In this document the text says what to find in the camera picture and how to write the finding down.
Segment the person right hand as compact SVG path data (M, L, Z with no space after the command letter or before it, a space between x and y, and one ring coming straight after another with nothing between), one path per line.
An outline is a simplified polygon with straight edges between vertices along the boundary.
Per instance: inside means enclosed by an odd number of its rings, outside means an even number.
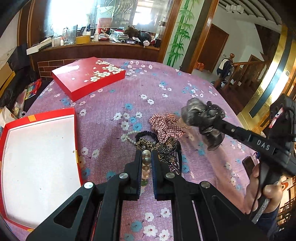
M246 195L243 201L243 209L246 214L258 209L258 199L261 196L261 191L257 191L259 185L259 164L252 169L250 175L250 183L246 188ZM275 211L281 203L283 190L281 184L266 185L263 190L263 195L269 199L269 204L264 213Z

